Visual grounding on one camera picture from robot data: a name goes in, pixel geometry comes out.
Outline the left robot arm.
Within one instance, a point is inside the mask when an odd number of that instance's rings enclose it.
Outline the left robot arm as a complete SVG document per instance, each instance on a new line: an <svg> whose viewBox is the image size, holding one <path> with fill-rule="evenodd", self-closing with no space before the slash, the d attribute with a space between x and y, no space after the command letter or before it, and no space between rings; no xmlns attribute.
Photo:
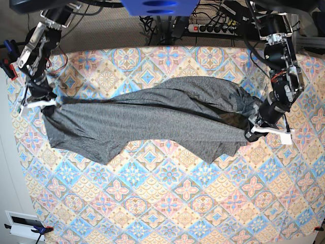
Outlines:
<svg viewBox="0 0 325 244"><path fill-rule="evenodd" d="M286 13L272 11L260 3L259 6L267 10L266 13L261 13L254 1L247 1L246 4L252 16L247 24L253 22L260 40L266 42L264 55L260 56L247 38L244 42L251 53L270 68L272 90L259 106L254 107L255 112L248 119L245 138L248 142L255 142L272 133L279 135L282 144L290 145L292 129L285 114L290 112L305 88L291 38L293 30Z"/></svg>

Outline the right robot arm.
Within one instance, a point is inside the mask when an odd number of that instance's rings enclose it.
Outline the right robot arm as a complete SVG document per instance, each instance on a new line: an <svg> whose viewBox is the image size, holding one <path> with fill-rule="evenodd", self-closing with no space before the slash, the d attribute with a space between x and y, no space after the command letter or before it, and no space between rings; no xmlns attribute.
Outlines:
<svg viewBox="0 0 325 244"><path fill-rule="evenodd" d="M44 115L53 114L57 95L48 83L46 69L52 50L59 46L62 29L70 25L75 9L68 4L43 10L40 13L41 21L28 33L27 44L17 58L18 68L25 75L20 113L27 108L40 107Z"/></svg>

